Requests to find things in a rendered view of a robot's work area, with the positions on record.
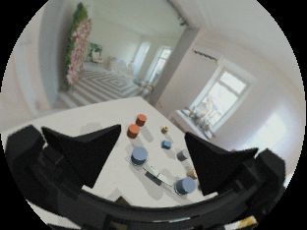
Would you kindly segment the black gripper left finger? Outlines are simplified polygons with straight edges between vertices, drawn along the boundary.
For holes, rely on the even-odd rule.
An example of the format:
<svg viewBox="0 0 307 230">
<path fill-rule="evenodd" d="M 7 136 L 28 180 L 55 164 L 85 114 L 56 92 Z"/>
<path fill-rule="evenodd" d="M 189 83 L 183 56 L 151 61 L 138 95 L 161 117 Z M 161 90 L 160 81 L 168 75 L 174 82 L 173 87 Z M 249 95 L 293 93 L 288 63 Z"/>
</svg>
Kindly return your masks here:
<svg viewBox="0 0 307 230">
<path fill-rule="evenodd" d="M 52 146 L 58 153 L 62 153 L 68 163 L 71 163 L 71 167 L 74 167 L 79 178 L 83 179 L 84 186 L 93 189 L 98 174 L 105 166 L 103 163 L 106 162 L 110 151 L 117 144 L 122 126 L 115 124 L 113 127 L 106 127 L 101 131 L 74 138 L 60 135 L 59 132 L 46 127 L 40 127 L 40 133 L 42 134 L 42 132 L 48 146 Z"/>
</svg>

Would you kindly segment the orange cylinder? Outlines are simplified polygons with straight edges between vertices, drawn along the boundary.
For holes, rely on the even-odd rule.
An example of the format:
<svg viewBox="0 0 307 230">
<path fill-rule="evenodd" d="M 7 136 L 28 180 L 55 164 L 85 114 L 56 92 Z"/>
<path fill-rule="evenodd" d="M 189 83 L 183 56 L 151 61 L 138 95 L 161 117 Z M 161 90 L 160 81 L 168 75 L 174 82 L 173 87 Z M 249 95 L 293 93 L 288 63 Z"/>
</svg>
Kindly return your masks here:
<svg viewBox="0 0 307 230">
<path fill-rule="evenodd" d="M 139 127 L 138 124 L 130 124 L 126 132 L 127 138 L 136 139 L 139 132 L 141 132 L 141 127 Z"/>
<path fill-rule="evenodd" d="M 137 124 L 138 126 L 143 126 L 146 123 L 146 116 L 138 115 Z"/>
</svg>

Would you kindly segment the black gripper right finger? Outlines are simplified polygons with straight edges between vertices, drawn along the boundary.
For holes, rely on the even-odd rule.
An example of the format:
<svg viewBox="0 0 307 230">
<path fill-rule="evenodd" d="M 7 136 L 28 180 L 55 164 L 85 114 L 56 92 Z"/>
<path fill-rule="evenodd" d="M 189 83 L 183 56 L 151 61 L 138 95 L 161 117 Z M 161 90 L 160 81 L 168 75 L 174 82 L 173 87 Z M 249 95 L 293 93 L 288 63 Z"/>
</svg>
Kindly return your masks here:
<svg viewBox="0 0 307 230">
<path fill-rule="evenodd" d="M 200 181 L 198 183 L 200 183 L 202 195 L 206 197 L 216 193 L 217 186 L 231 177 L 240 163 L 252 158 L 253 155 L 256 157 L 256 151 L 259 151 L 259 148 L 254 146 L 248 150 L 227 151 L 209 143 L 208 140 L 198 138 L 190 131 L 185 132 L 184 139 Z"/>
</svg>

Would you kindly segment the light blue block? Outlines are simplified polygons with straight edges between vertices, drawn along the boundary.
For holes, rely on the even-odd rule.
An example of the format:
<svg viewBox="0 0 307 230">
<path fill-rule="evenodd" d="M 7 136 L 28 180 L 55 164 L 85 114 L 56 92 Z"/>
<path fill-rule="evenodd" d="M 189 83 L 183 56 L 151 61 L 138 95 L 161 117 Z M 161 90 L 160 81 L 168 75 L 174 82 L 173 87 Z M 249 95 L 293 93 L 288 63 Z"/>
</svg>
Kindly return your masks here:
<svg viewBox="0 0 307 230">
<path fill-rule="evenodd" d="M 170 142 L 164 140 L 164 142 L 161 143 L 161 147 L 162 149 L 170 149 L 172 146 L 170 146 Z"/>
</svg>

